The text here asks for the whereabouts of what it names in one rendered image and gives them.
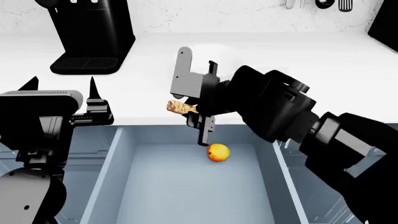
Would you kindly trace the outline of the black countertop appliance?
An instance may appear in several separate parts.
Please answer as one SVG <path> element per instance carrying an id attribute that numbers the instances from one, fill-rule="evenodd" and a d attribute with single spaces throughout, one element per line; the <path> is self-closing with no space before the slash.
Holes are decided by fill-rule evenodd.
<path id="1" fill-rule="evenodd" d="M 384 0 L 368 35 L 398 53 L 398 0 Z"/>

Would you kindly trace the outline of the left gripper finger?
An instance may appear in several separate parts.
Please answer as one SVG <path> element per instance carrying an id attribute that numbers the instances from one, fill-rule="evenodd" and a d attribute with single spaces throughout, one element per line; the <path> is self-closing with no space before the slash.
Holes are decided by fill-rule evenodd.
<path id="1" fill-rule="evenodd" d="M 94 77 L 90 80 L 90 94 L 86 100 L 87 110 L 109 110 L 109 104 L 98 93 Z"/>
<path id="2" fill-rule="evenodd" d="M 31 80 L 20 87 L 19 91 L 37 91 L 39 87 L 39 79 L 34 76 Z"/>

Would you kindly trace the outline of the black slotted spatula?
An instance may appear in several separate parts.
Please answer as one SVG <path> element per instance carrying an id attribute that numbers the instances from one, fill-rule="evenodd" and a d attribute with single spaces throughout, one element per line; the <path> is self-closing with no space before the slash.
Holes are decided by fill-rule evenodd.
<path id="1" fill-rule="evenodd" d="M 338 9 L 340 12 L 351 12 L 353 9 L 353 0 L 338 0 Z"/>

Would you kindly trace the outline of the brown granola bar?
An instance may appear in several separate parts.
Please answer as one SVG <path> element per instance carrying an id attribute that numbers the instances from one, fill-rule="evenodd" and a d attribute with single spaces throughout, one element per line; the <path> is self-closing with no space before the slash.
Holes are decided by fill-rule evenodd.
<path id="1" fill-rule="evenodd" d="M 196 106 L 188 105 L 176 100 L 169 100 L 167 102 L 166 109 L 180 115 L 187 114 L 189 112 L 198 113 Z"/>

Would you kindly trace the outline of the black coffee machine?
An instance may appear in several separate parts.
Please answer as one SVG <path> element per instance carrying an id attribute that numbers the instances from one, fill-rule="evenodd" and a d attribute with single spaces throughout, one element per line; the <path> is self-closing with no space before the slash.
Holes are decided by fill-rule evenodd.
<path id="1" fill-rule="evenodd" d="M 50 66 L 60 75 L 117 72 L 133 46 L 127 0 L 35 0 L 48 10 L 65 50 Z"/>

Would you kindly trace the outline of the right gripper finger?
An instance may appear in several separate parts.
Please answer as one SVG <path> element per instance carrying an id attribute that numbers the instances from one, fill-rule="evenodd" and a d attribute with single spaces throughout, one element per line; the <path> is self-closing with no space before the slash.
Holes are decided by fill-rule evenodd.
<path id="1" fill-rule="evenodd" d="M 215 117 L 206 117 L 199 113 L 189 112 L 185 115 L 187 126 L 199 130 L 198 145 L 207 147 L 209 133 L 214 131 Z"/>
<path id="2" fill-rule="evenodd" d="M 208 69 L 208 79 L 209 80 L 217 80 L 217 69 L 218 69 L 218 64 L 215 63 L 214 61 L 209 61 L 209 69 Z"/>

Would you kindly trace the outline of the yellow-red apple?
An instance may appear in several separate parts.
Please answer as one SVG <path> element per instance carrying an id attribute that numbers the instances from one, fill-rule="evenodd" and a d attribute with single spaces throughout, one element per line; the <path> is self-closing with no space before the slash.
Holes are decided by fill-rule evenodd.
<path id="1" fill-rule="evenodd" d="M 209 160 L 213 162 L 223 162 L 229 157 L 230 150 L 225 145 L 215 143 L 208 147 L 207 154 Z"/>

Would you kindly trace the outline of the blue-grey open drawer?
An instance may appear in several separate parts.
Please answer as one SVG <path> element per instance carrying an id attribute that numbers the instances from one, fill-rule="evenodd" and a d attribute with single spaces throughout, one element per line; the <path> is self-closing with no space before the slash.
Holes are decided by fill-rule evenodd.
<path id="1" fill-rule="evenodd" d="M 219 125 L 213 162 L 186 126 L 120 126 L 80 224 L 309 224 L 277 143 Z"/>

